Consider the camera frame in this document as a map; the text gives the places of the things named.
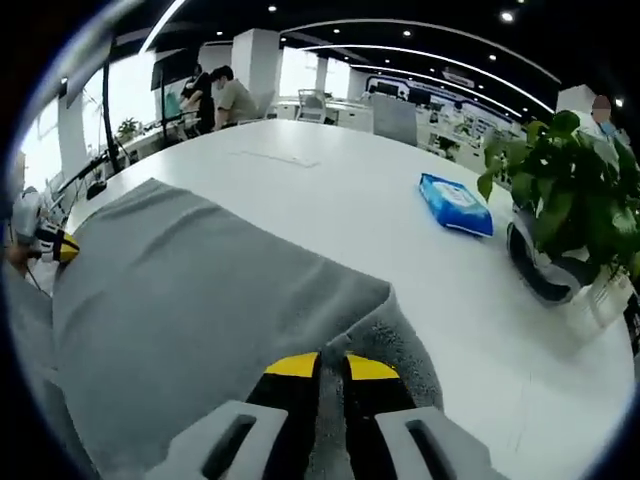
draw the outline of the office chair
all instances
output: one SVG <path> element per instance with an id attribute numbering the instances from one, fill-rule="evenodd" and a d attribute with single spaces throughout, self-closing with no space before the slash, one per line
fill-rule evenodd
<path id="1" fill-rule="evenodd" d="M 373 134 L 418 146 L 416 106 L 397 98 L 373 95 Z"/>
<path id="2" fill-rule="evenodd" d="M 311 123 L 325 123 L 327 120 L 327 102 L 322 90 L 298 90 L 300 108 L 296 120 Z"/>

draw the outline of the monitor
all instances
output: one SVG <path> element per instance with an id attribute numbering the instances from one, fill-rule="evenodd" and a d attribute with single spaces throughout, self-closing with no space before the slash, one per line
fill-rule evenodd
<path id="1" fill-rule="evenodd" d="M 380 93 L 384 93 L 386 95 L 391 95 L 393 97 L 398 96 L 398 86 L 392 85 L 390 83 L 378 82 L 376 91 Z"/>
<path id="2" fill-rule="evenodd" d="M 158 60 L 153 65 L 151 90 L 160 88 L 160 79 L 164 75 L 164 84 L 169 85 L 193 75 L 198 62 L 198 50 L 183 49 Z"/>
<path id="3" fill-rule="evenodd" d="M 416 105 L 429 105 L 431 103 L 431 93 L 419 88 L 411 88 L 408 101 Z"/>

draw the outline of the mask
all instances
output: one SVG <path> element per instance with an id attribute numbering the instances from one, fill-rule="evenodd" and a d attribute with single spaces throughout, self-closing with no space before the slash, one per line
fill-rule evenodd
<path id="1" fill-rule="evenodd" d="M 602 129 L 603 133 L 607 136 L 611 136 L 614 133 L 616 133 L 616 127 L 614 127 L 613 123 L 611 122 L 602 122 L 600 124 L 600 128 Z"/>

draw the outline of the ceiling light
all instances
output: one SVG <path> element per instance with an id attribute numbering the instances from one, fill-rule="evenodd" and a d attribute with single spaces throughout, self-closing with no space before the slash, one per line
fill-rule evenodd
<path id="1" fill-rule="evenodd" d="M 497 105 L 498 107 L 503 108 L 504 110 L 507 110 L 507 111 L 511 112 L 516 117 L 522 117 L 522 115 L 520 115 L 515 110 L 510 109 L 506 105 L 503 105 L 502 103 L 498 102 L 497 100 L 494 100 L 493 98 L 487 97 L 486 95 L 482 95 L 482 94 L 477 93 L 477 92 L 474 92 L 470 88 L 463 87 L 463 86 L 458 85 L 456 83 L 448 82 L 447 80 L 442 80 L 440 78 L 430 77 L 429 75 L 423 75 L 422 73 L 408 72 L 406 70 L 398 70 L 397 68 L 374 67 L 374 66 L 371 66 L 371 65 L 351 65 L 351 67 L 352 68 L 362 68 L 364 70 L 367 70 L 367 69 L 368 70 L 375 70 L 375 69 L 379 68 L 379 69 L 385 70 L 387 72 L 400 73 L 402 75 L 413 75 L 414 77 L 424 78 L 426 80 L 431 80 L 432 82 L 444 83 L 445 85 L 448 85 L 448 86 L 453 87 L 453 88 L 457 88 L 459 90 L 462 90 L 463 92 L 467 92 L 467 93 L 471 93 L 473 95 L 476 95 L 477 98 L 482 98 L 483 100 L 486 100 L 487 102 L 491 102 L 494 105 Z"/>
<path id="2" fill-rule="evenodd" d="M 513 13 L 511 12 L 502 12 L 500 14 L 500 18 L 502 19 L 503 22 L 506 22 L 506 23 L 511 23 L 515 19 L 515 17 L 513 16 Z"/>
<path id="3" fill-rule="evenodd" d="M 175 0 L 169 6 L 169 8 L 167 8 L 167 11 L 162 14 L 162 17 L 160 17 L 160 20 L 158 20 L 158 23 L 156 23 L 151 29 L 151 33 L 149 33 L 149 36 L 142 44 L 142 47 L 140 47 L 140 51 L 138 52 L 138 54 L 143 54 L 144 52 L 147 51 L 147 49 L 151 45 L 151 42 L 153 42 L 155 38 L 158 36 L 158 34 L 160 33 L 160 30 L 162 30 L 162 28 L 171 19 L 171 17 L 175 15 L 175 13 L 178 11 L 178 9 L 182 6 L 184 2 L 186 2 L 186 0 Z"/>
<path id="4" fill-rule="evenodd" d="M 374 49 L 374 50 L 387 50 L 387 51 L 392 51 L 392 52 L 403 52 L 403 53 L 411 53 L 411 54 L 414 54 L 414 55 L 422 55 L 423 57 L 429 57 L 429 58 L 434 58 L 436 60 L 441 60 L 441 61 L 444 61 L 444 62 L 453 63 L 454 65 L 459 65 L 461 67 L 468 68 L 469 70 L 473 70 L 474 72 L 481 73 L 482 75 L 484 75 L 486 77 L 489 77 L 492 80 L 495 80 L 496 82 L 500 82 L 503 85 L 506 85 L 507 87 L 509 87 L 509 88 L 515 90 L 516 92 L 520 93 L 521 95 L 524 95 L 525 97 L 527 97 L 532 102 L 537 103 L 542 108 L 544 108 L 547 112 L 555 113 L 554 109 L 552 109 L 551 107 L 547 106 L 541 100 L 538 100 L 536 97 L 534 97 L 530 93 L 525 92 L 520 87 L 518 87 L 518 86 L 514 85 L 513 83 L 510 83 L 510 82 L 508 82 L 508 81 L 506 81 L 506 80 L 494 75 L 493 73 L 489 73 L 489 72 L 487 72 L 485 70 L 482 70 L 482 69 L 480 69 L 478 67 L 474 67 L 473 65 L 469 65 L 468 63 L 459 62 L 458 60 L 454 60 L 454 59 L 449 58 L 449 57 L 443 57 L 441 55 L 435 55 L 433 53 L 421 52 L 419 50 L 411 50 L 409 48 L 387 47 L 387 46 L 384 46 L 384 45 L 358 45 L 358 44 L 315 45 L 315 46 L 312 46 L 312 47 L 304 47 L 304 48 L 301 48 L 300 50 L 313 51 L 313 50 L 322 50 L 322 49 L 326 49 L 326 48 L 331 48 L 331 49 L 336 49 L 336 48 L 349 48 L 349 49 L 365 48 L 365 49 Z"/>
<path id="5" fill-rule="evenodd" d="M 392 18 L 387 18 L 387 19 L 352 18 L 352 19 L 348 19 L 348 20 L 328 20 L 328 21 L 324 21 L 324 22 L 309 23 L 309 24 L 306 24 L 306 25 L 298 25 L 297 27 L 292 27 L 292 28 L 287 28 L 285 30 L 282 30 L 280 33 L 282 35 L 284 35 L 285 33 L 297 32 L 297 31 L 305 30 L 305 29 L 309 29 L 309 28 L 324 27 L 324 26 L 327 26 L 327 25 L 333 26 L 333 25 L 336 25 L 336 24 L 351 24 L 351 23 L 356 23 L 356 24 L 360 24 L 360 23 L 408 24 L 408 25 L 417 25 L 419 27 L 432 28 L 432 29 L 435 29 L 435 30 L 439 30 L 439 31 L 443 31 L 443 32 L 449 32 L 449 33 L 452 33 L 452 34 L 455 34 L 455 35 L 460 35 L 460 36 L 467 37 L 467 38 L 470 38 L 472 40 L 475 40 L 477 42 L 482 42 L 485 45 L 489 45 L 492 48 L 495 48 L 495 49 L 498 49 L 498 50 L 502 50 L 503 52 L 506 52 L 509 55 L 512 55 L 512 56 L 516 57 L 520 61 L 528 63 L 529 65 L 531 65 L 535 69 L 537 69 L 540 72 L 544 73 L 547 77 L 551 78 L 554 82 L 556 82 L 558 84 L 562 83 L 562 81 L 558 77 L 556 77 L 554 74 L 552 74 L 548 70 L 545 70 L 544 68 L 542 68 L 536 62 L 528 59 L 527 57 L 524 57 L 524 56 L 520 55 L 517 52 L 514 52 L 513 50 L 508 49 L 504 45 L 500 45 L 499 43 L 492 42 L 491 40 L 487 40 L 486 38 L 480 37 L 478 35 L 474 35 L 472 33 L 465 32 L 464 30 L 458 30 L 456 28 L 445 27 L 444 25 L 436 25 L 436 24 L 433 24 L 433 23 L 425 23 L 425 22 L 418 22 L 418 21 L 411 21 L 411 20 L 394 20 Z"/>

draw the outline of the plant pot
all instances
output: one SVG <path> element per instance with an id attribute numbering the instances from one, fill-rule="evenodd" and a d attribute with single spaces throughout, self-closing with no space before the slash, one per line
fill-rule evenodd
<path id="1" fill-rule="evenodd" d="M 125 133 L 123 135 L 118 136 L 118 141 L 124 145 L 127 142 L 130 142 L 133 139 L 133 133 Z"/>
<path id="2" fill-rule="evenodd" d="M 560 308 L 574 335 L 588 342 L 623 318 L 633 291 L 633 284 L 626 275 L 612 276 L 608 268 L 603 268 L 589 288 L 582 289 Z"/>
<path id="3" fill-rule="evenodd" d="M 507 251 L 525 284 L 546 305 L 562 305 L 575 297 L 598 276 L 585 259 L 563 256 L 550 259 L 538 252 L 533 242 L 534 216 L 514 208 L 507 227 Z"/>

